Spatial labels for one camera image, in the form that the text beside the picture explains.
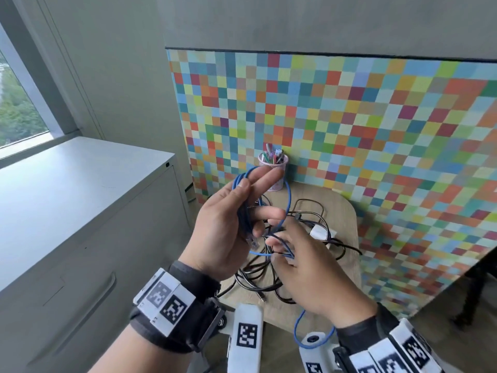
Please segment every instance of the person's right hand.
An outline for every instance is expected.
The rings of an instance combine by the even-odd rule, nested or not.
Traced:
[[[278,222],[269,220],[271,225]],[[296,267],[281,254],[273,254],[271,262],[295,302],[339,328],[376,314],[376,303],[355,286],[322,242],[312,238],[294,217],[287,217],[283,227],[284,231],[275,234],[294,246]],[[267,238],[266,244],[277,253],[286,251],[274,237]]]

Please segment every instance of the wooden table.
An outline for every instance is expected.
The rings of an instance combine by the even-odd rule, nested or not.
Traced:
[[[337,231],[337,238],[342,240],[345,244],[357,248],[359,247],[356,214],[352,205],[345,198],[330,189],[320,188],[309,184],[292,182],[290,188],[292,190],[292,204],[290,210],[294,207],[295,202],[301,198],[319,201],[325,208],[324,219],[331,229]],[[273,205],[281,208],[287,206],[288,192],[286,188],[277,192],[267,192],[265,195],[271,200]],[[296,210],[320,213],[320,207],[310,201],[299,202]],[[315,216],[308,216],[309,215],[303,215],[305,219],[319,220]],[[342,249],[332,246],[331,251],[335,256],[339,256]],[[361,272],[359,267],[359,254],[351,249],[347,249],[345,256],[338,262],[352,281],[360,288]],[[221,291],[227,288],[232,282],[233,278],[223,281],[221,283]],[[256,281],[256,284],[258,286],[272,284],[270,269],[266,271],[266,274],[262,278]],[[279,293],[283,297],[290,297],[284,286],[279,290]],[[232,290],[220,298],[220,301],[231,307],[236,307],[239,303],[251,303],[262,306],[264,308],[264,321],[283,330],[293,332],[295,320],[302,312],[302,307],[281,302],[275,296],[274,292],[266,292],[265,295],[266,302],[262,302],[255,292],[245,290],[236,284]],[[298,335],[303,337],[311,331],[328,332],[331,326],[331,323],[324,317],[307,312],[299,323]]]

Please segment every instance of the floor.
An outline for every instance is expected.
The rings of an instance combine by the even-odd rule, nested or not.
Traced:
[[[193,191],[187,193],[190,199]],[[190,203],[196,217],[200,205]],[[497,371],[497,282],[490,283],[495,290],[487,290],[477,310],[472,326],[457,330],[450,317],[461,310],[467,280],[460,279],[419,311],[410,321],[424,335],[433,350],[448,363],[465,373],[492,373]],[[264,325],[260,373],[305,373],[299,350],[293,336],[270,324]],[[211,364],[226,357],[227,335],[217,335],[206,346],[205,355]],[[226,372],[221,365],[216,373]]]

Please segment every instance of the window frame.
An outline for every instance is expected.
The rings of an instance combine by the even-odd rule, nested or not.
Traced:
[[[0,147],[0,150],[12,150],[12,154],[8,151],[7,155],[5,152],[0,155],[1,169],[81,133],[13,0],[2,0],[0,45],[3,56],[47,126],[49,132],[46,133],[53,136],[47,141],[46,136],[41,138],[43,134],[39,134]],[[29,141],[31,139],[44,142],[37,144],[36,140]],[[18,151],[22,146],[16,147],[17,144],[24,144],[27,148]]]

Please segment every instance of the person's left hand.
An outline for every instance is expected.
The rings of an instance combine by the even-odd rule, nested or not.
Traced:
[[[198,212],[190,242],[179,261],[218,281],[233,276],[250,250],[238,229],[237,210],[245,200],[249,206],[254,204],[283,175],[281,169],[261,166],[234,190],[230,182],[212,195]],[[252,233],[258,238],[265,229],[261,220],[282,220],[286,212],[272,206],[255,206],[250,208],[250,216],[255,222]]]

